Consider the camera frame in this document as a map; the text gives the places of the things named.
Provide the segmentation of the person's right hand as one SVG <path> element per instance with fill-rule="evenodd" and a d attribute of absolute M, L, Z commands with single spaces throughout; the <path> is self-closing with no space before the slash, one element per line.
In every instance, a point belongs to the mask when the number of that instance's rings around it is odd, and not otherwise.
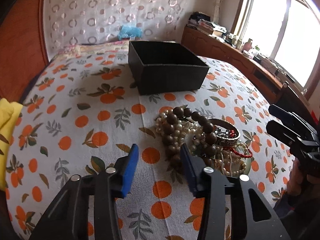
<path fill-rule="evenodd" d="M 316 185 L 319 184 L 319 178 L 313 177 L 311 175 L 304 175 L 300 170 L 300 162 L 297 158 L 295 158 L 293 162 L 293 167 L 290 172 L 290 178 L 287 182 L 287 194 L 291 196 L 298 196 L 302 191 L 302 182 L 304 178 L 307 179 L 308 182 Z"/>

